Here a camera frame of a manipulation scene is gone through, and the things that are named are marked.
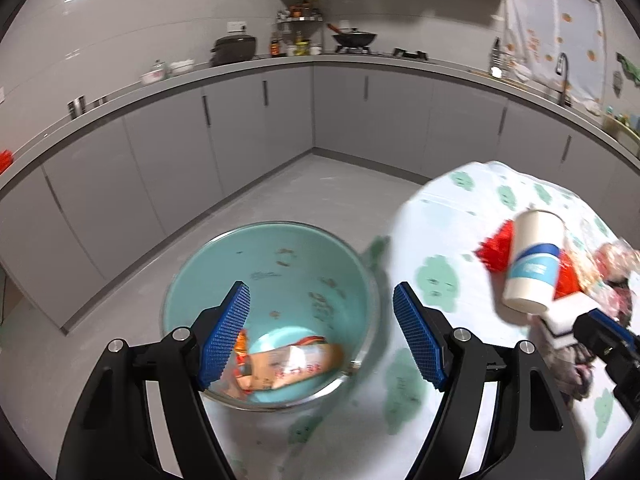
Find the white bowl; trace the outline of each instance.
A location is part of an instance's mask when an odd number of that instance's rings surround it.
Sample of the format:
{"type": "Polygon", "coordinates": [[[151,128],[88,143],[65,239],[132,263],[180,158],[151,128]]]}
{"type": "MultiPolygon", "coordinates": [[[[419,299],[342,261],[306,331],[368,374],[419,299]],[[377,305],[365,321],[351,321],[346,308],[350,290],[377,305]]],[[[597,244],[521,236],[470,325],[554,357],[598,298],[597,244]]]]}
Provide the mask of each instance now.
{"type": "Polygon", "coordinates": [[[171,75],[180,75],[191,72],[194,66],[195,61],[193,59],[187,59],[186,61],[175,61],[173,63],[169,63],[169,70],[171,75]]]}
{"type": "Polygon", "coordinates": [[[140,76],[140,81],[142,81],[143,85],[150,85],[151,83],[162,81],[165,77],[166,73],[164,70],[152,70],[140,76]]]}

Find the gray cabinet door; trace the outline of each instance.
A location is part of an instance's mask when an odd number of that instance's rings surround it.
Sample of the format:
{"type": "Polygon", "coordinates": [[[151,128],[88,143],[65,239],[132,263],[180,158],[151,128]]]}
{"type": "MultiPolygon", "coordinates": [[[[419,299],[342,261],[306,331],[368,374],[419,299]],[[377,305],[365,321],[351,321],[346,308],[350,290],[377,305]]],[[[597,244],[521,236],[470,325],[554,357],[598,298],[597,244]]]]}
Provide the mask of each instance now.
{"type": "Polygon", "coordinates": [[[616,236],[640,248],[640,174],[622,160],[616,161],[599,215],[616,236]]]}
{"type": "Polygon", "coordinates": [[[316,146],[367,158],[364,145],[367,70],[343,66],[314,67],[316,146]]]}
{"type": "Polygon", "coordinates": [[[270,170],[313,146],[311,70],[301,66],[262,74],[270,170]]]}
{"type": "Polygon", "coordinates": [[[271,169],[262,75],[235,76],[202,89],[225,196],[271,169]]]}
{"type": "Polygon", "coordinates": [[[42,168],[0,202],[2,264],[57,326],[106,284],[65,221],[42,168]]]}
{"type": "Polygon", "coordinates": [[[436,178],[468,162],[495,160],[507,98],[465,84],[433,83],[421,173],[436,178]]]}
{"type": "Polygon", "coordinates": [[[164,239],[122,118],[63,148],[44,170],[69,224],[107,280],[164,239]]]}
{"type": "Polygon", "coordinates": [[[556,184],[573,191],[600,214],[617,161],[606,148],[574,131],[556,184]]]}
{"type": "Polygon", "coordinates": [[[521,173],[556,182],[567,138],[573,132],[542,112],[510,101],[497,159],[521,173]]]}
{"type": "Polygon", "coordinates": [[[165,233],[173,233],[222,200],[199,89],[139,108],[124,121],[165,233]]]}
{"type": "Polygon", "coordinates": [[[364,157],[419,174],[433,79],[388,70],[369,70],[366,78],[364,115],[355,130],[364,157]]]}

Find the wok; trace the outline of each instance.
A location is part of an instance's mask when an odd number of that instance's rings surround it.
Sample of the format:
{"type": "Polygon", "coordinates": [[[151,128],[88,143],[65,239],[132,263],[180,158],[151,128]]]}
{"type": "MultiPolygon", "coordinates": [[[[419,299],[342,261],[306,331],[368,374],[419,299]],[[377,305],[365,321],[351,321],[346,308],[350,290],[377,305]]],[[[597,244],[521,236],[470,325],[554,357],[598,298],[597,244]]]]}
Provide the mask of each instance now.
{"type": "Polygon", "coordinates": [[[333,26],[331,23],[329,23],[327,27],[336,32],[336,34],[334,34],[335,41],[337,41],[341,46],[346,46],[349,48],[360,48],[363,46],[367,46],[369,43],[375,40],[377,36],[377,34],[373,34],[372,32],[362,32],[357,28],[352,28],[351,32],[343,32],[339,28],[333,26]]]}

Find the white tablecloth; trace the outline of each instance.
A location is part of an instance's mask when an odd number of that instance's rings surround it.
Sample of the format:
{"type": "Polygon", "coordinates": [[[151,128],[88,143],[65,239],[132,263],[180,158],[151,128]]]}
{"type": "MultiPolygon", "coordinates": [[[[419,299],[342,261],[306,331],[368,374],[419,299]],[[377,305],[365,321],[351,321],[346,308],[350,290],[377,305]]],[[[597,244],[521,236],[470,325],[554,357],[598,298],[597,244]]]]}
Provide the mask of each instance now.
{"type": "MultiPolygon", "coordinates": [[[[483,342],[513,347],[527,337],[525,315],[494,298],[500,283],[476,258],[480,242],[507,219],[533,206],[559,214],[578,246],[615,240],[577,196],[498,162],[471,163],[431,181],[398,211],[388,237],[366,254],[381,288],[382,329],[376,355],[356,380],[322,405],[294,413],[255,414],[206,401],[223,449],[239,479],[402,480],[412,466],[442,394],[422,380],[390,304],[393,287],[408,281],[425,305],[483,342]]],[[[630,280],[636,287],[637,276],[630,280]]],[[[634,316],[631,330],[638,332],[634,316]]],[[[596,361],[591,395],[575,402],[590,478],[628,430],[614,401],[614,384],[596,361]]],[[[495,383],[485,386],[476,434],[463,476],[476,471],[492,421],[495,383]]]]}

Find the towel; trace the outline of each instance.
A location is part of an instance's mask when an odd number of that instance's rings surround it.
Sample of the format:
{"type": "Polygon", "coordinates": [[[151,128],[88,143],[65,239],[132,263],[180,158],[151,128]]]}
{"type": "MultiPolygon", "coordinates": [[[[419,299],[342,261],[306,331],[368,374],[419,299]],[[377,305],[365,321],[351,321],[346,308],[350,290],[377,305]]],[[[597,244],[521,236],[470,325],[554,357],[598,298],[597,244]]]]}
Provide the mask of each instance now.
{"type": "Polygon", "coordinates": [[[633,63],[619,52],[616,52],[616,59],[622,65],[622,69],[625,71],[625,74],[634,80],[636,86],[640,86],[640,69],[636,68],[633,63]]]}

